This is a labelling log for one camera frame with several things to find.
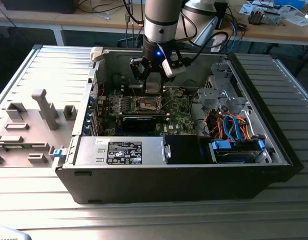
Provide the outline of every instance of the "gray floor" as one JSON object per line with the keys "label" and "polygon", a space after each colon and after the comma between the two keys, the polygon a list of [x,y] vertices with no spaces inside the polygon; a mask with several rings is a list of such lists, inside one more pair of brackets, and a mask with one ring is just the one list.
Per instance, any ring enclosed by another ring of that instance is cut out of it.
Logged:
{"label": "gray floor", "polygon": [[[15,28],[8,29],[10,38],[0,37],[0,92],[13,76],[23,59],[31,49],[33,43],[43,45],[56,45],[53,32],[45,29]],[[100,32],[78,32],[64,31],[66,43],[69,46],[105,46],[117,47],[117,40],[125,37],[120,33],[100,33]],[[233,52],[252,54],[263,54],[268,43],[244,42],[236,43]],[[299,49],[292,45],[280,44],[271,50],[274,58],[280,59],[285,66],[292,72],[299,61],[301,55]],[[298,81],[308,91],[308,64],[297,77]]]}

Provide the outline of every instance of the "electronic device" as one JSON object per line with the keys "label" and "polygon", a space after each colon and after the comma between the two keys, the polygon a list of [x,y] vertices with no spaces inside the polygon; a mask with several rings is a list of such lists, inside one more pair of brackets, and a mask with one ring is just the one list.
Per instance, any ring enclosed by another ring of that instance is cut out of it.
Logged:
{"label": "electronic device", "polygon": [[280,14],[274,10],[263,10],[255,6],[248,17],[248,22],[254,25],[258,25],[260,23],[278,25],[281,19]]}
{"label": "electronic device", "polygon": [[35,46],[0,95],[0,167],[52,166],[80,204],[253,198],[301,171],[306,91],[269,55],[180,52],[180,7],[146,1],[143,50]]}
{"label": "electronic device", "polygon": [[79,0],[1,0],[7,10],[74,13]]}

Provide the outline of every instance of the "metal workbench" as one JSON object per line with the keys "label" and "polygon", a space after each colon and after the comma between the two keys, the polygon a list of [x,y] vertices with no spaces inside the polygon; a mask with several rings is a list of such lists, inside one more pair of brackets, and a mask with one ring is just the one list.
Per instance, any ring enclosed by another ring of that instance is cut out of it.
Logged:
{"label": "metal workbench", "polygon": [[[67,58],[89,59],[90,48],[53,49]],[[22,80],[36,56],[46,54],[44,48],[32,50],[0,97]],[[0,225],[22,230],[33,240],[307,239],[308,157],[302,163],[301,173],[254,199],[126,205],[79,205],[50,167],[4,167]]]}

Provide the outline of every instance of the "wooden desk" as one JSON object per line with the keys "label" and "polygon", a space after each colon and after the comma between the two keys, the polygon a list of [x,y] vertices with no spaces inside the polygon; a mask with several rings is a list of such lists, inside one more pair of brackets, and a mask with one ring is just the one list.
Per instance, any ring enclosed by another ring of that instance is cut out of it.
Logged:
{"label": "wooden desk", "polygon": [[[92,0],[92,3],[96,5],[100,3],[99,1]],[[245,0],[229,0],[229,2],[234,17],[238,19],[238,22],[247,25],[247,31],[243,38],[244,41],[308,45],[308,26],[300,27],[284,19],[279,26],[269,24],[252,25],[248,23],[247,15],[237,13],[241,8],[240,6],[247,2]],[[105,10],[119,5],[122,5],[122,3],[116,1],[109,6],[99,7],[98,9]],[[84,3],[81,7],[86,11],[90,11],[89,2]],[[108,15],[110,17],[109,20],[91,13],[85,13],[79,9],[72,15],[66,15],[51,12],[8,11],[1,3],[0,8],[18,27],[53,30],[57,44],[60,46],[64,45],[62,30],[124,33],[126,27],[124,7],[111,10]],[[137,19],[140,19],[140,12],[140,4],[134,4],[134,15]],[[1,25],[12,26],[0,12]],[[229,34],[232,32],[228,23],[224,24],[222,31],[226,31]],[[128,32],[131,33],[131,25],[129,25]]]}

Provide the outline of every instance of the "black cable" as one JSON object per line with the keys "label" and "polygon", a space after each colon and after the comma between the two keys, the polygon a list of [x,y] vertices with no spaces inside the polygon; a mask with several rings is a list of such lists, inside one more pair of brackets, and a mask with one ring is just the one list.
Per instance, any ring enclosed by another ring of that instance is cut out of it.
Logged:
{"label": "black cable", "polygon": [[128,48],[127,30],[128,30],[128,23],[126,23],[126,30],[125,30],[125,42],[126,42],[126,47]]}
{"label": "black cable", "polygon": [[184,82],[186,82],[186,81],[191,81],[192,83],[194,83],[198,88],[200,88],[200,86],[198,85],[198,83],[196,83],[194,80],[192,80],[192,79],[185,79],[185,80],[183,80],[180,84],[179,84],[179,87],[181,87],[182,86],[182,84],[184,83]]}
{"label": "black cable", "polygon": [[187,30],[186,30],[186,25],[185,25],[185,20],[184,20],[184,18],[185,18],[185,19],[194,27],[194,29],[195,29],[195,33],[194,33],[194,35],[193,35],[191,38],[194,38],[195,36],[197,36],[198,30],[197,30],[197,27],[196,27],[196,25],[194,24],[194,22],[191,21],[185,14],[183,14],[182,11],[180,11],[180,14],[181,14],[181,16],[182,16],[183,28],[184,28],[184,32],[185,32],[186,37],[188,37],[188,34],[187,34]]}
{"label": "black cable", "polygon": [[85,10],[83,10],[83,9],[80,7],[80,5],[81,5],[82,3],[84,3],[84,1],[81,2],[81,3],[78,5],[78,9],[81,10],[81,11],[83,11],[84,13],[88,13],[88,14],[99,14],[99,13],[108,12],[108,11],[111,11],[111,10],[114,10],[114,9],[117,9],[117,8],[120,8],[120,7],[123,7],[123,6],[124,6],[124,5],[120,5],[120,6],[112,7],[112,8],[110,8],[110,9],[106,9],[106,10],[103,10],[103,11],[85,11]]}
{"label": "black cable", "polygon": [[140,11],[141,11],[141,14],[142,14],[142,22],[144,22],[143,0],[140,0]]}
{"label": "black cable", "polygon": [[194,96],[193,96],[193,98],[192,98],[192,100],[190,102],[190,105],[189,105],[189,116],[190,116],[190,118],[192,120],[194,120],[193,117],[192,117],[192,106],[193,106],[194,98],[195,98],[196,95],[198,95],[197,92],[195,92],[195,94],[194,94]]}
{"label": "black cable", "polygon": [[96,6],[93,6],[93,7],[92,7],[92,11],[94,11],[95,8],[102,7],[102,6],[108,6],[108,5],[113,4],[114,2],[115,2],[115,0],[112,0],[112,2],[110,2],[110,3],[98,4],[98,5],[96,5]]}
{"label": "black cable", "polygon": [[[217,35],[220,35],[220,34],[224,34],[224,35],[226,36],[226,39],[225,39],[224,41],[222,41],[222,42],[219,43],[219,44],[213,45],[213,46],[206,46],[207,43],[209,43],[209,41],[210,41],[211,39],[213,39],[213,37],[215,37],[215,36],[217,36]],[[227,41],[227,40],[228,40],[228,37],[229,37],[229,35],[228,35],[228,33],[226,33],[225,31],[218,31],[218,32],[214,33],[213,35],[211,35],[211,36],[205,41],[205,43],[201,46],[201,48],[199,49],[199,51],[198,51],[198,53],[196,54],[196,56],[194,56],[194,57],[191,59],[191,61],[193,62],[194,60],[196,60],[196,59],[199,57],[199,55],[202,53],[202,51],[204,50],[204,48],[207,48],[207,49],[210,49],[210,48],[211,48],[211,49],[212,49],[212,48],[218,47],[218,46],[220,46],[221,44],[223,44],[225,41]]]}
{"label": "black cable", "polygon": [[128,6],[127,6],[127,3],[126,3],[126,0],[123,0],[123,3],[124,3],[124,6],[125,6],[125,8],[126,8],[126,11],[128,12],[128,14],[129,14],[129,16],[134,20],[134,22],[136,22],[137,24],[144,24],[144,21],[142,20],[142,21],[139,21],[139,20],[137,20],[134,16],[133,16],[133,14],[130,12],[130,10],[129,10],[129,8],[128,8]]}
{"label": "black cable", "polygon": [[[131,12],[134,14],[134,9],[133,9],[133,0],[130,0],[130,6],[131,6]],[[132,21],[132,48],[134,48],[134,22]]]}
{"label": "black cable", "polygon": [[2,9],[0,8],[0,12],[6,17],[6,19],[23,35],[24,38],[26,38],[26,40],[28,40],[30,42],[31,45],[33,45],[33,42],[12,22],[11,19],[9,19],[8,16],[6,16],[6,14],[2,11]]}
{"label": "black cable", "polygon": [[138,31],[138,34],[137,34],[137,37],[136,37],[136,47],[138,47],[138,39],[139,39],[139,36],[140,36],[140,32],[143,30],[143,27],[144,27],[144,26],[142,26],[142,27],[140,28],[140,30]]}
{"label": "black cable", "polygon": [[227,6],[227,8],[228,8],[228,10],[229,10],[229,12],[230,12],[230,16],[231,16],[231,17],[232,17],[232,19],[233,19],[233,23],[234,23],[234,25],[236,25],[236,26],[237,26],[237,24],[238,24],[237,19],[234,17],[232,10],[231,10],[228,6]]}

